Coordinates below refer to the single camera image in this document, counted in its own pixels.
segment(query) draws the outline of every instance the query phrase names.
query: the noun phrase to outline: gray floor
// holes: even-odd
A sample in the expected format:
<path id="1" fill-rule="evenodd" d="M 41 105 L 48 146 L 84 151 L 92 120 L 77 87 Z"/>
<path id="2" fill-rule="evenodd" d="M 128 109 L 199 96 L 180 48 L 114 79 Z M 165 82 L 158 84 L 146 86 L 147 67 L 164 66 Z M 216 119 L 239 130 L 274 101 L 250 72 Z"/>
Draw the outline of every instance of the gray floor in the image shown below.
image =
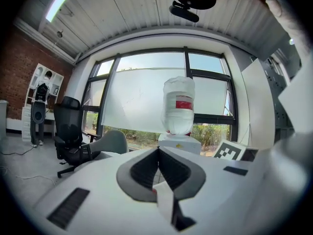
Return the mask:
<path id="1" fill-rule="evenodd" d="M 29 142 L 23 142 L 21 135 L 7 134 L 7 138 L 1 140 L 2 153 L 23 153 L 32 148 Z M 26 154 L 19 156 L 0 154 L 0 173 L 12 189 L 12 193 L 24 204 L 33 206 L 43 195 L 54 188 L 53 182 L 57 185 L 71 173 L 64 174 L 62 179 L 57 177 L 57 171 L 66 169 L 68 164 L 62 165 L 56 156 L 54 141 L 45 139 L 43 146 L 33 148 Z"/>

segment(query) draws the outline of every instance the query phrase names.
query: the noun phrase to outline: plastic bottle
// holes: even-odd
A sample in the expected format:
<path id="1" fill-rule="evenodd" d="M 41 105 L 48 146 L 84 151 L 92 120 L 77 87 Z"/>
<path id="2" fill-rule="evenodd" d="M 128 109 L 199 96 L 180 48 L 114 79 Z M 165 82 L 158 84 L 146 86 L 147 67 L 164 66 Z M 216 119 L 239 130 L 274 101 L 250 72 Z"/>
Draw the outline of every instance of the plastic bottle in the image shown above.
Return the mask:
<path id="1" fill-rule="evenodd" d="M 195 82 L 178 76 L 164 83 L 163 126 L 172 135 L 186 135 L 193 127 Z"/>

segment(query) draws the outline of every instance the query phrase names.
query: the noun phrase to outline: white pedestal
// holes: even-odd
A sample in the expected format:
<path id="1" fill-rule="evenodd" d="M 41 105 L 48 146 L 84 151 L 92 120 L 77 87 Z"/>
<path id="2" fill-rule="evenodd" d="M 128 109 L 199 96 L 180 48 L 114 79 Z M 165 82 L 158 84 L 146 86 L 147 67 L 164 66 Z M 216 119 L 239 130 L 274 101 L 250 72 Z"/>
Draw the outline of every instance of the white pedestal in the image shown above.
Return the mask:
<path id="1" fill-rule="evenodd" d="M 200 155 L 201 152 L 201 143 L 185 135 L 161 134 L 158 138 L 158 145 L 189 151 L 197 155 Z"/>

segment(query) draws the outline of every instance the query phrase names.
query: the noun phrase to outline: person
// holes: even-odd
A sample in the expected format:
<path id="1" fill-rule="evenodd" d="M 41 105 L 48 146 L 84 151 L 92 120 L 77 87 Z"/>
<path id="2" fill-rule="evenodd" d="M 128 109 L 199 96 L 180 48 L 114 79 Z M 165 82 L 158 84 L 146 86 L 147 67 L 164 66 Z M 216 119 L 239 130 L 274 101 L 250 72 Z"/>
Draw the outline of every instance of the person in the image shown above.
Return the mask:
<path id="1" fill-rule="evenodd" d="M 284 0 L 260 0 L 274 15 L 283 29 L 293 39 L 296 50 L 304 63 L 311 51 L 311 43 L 301 24 L 291 13 L 289 5 Z M 212 8 L 216 0 L 179 0 L 191 8 L 206 10 Z"/>
<path id="2" fill-rule="evenodd" d="M 37 93 L 37 89 L 43 84 L 45 83 L 45 85 L 48 88 L 47 91 L 47 95 L 45 97 L 45 105 L 47 105 L 47 98 L 49 96 L 49 80 L 52 77 L 52 72 L 51 71 L 47 71 L 45 73 L 44 76 L 44 81 L 38 81 L 36 84 L 36 90 L 34 92 L 33 98 L 32 98 L 32 103 L 31 103 L 31 112 L 33 112 L 33 105 L 35 102 L 35 97 L 36 97 L 36 93 Z M 38 124 L 38 134 L 39 134 L 39 145 L 43 145 L 44 144 L 44 126 L 45 126 L 45 121 L 43 121 L 42 123 Z M 37 147 L 37 141 L 36 141 L 36 123 L 33 119 L 33 115 L 31 115 L 30 118 L 30 137 L 31 137 L 31 144 L 33 145 L 33 147 Z"/>

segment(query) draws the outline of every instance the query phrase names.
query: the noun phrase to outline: trees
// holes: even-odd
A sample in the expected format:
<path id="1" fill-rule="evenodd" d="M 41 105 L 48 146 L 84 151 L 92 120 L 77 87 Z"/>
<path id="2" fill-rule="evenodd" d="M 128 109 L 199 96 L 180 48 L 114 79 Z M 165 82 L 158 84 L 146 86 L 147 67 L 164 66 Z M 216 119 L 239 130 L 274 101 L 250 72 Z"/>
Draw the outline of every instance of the trees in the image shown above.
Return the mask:
<path id="1" fill-rule="evenodd" d="M 97 126 L 98 113 L 87 112 L 85 128 L 94 130 Z"/>
<path id="2" fill-rule="evenodd" d="M 160 136 L 160 133 L 118 129 L 110 126 L 104 128 L 104 133 L 113 129 L 123 132 L 128 142 L 140 148 L 156 146 Z M 230 127 L 222 124 L 194 124 L 190 136 L 201 142 L 204 150 L 215 149 L 223 139 L 230 138 Z"/>
<path id="3" fill-rule="evenodd" d="M 229 139 L 229 125 L 195 124 L 191 137 L 201 142 L 202 146 L 218 146 L 223 139 Z"/>

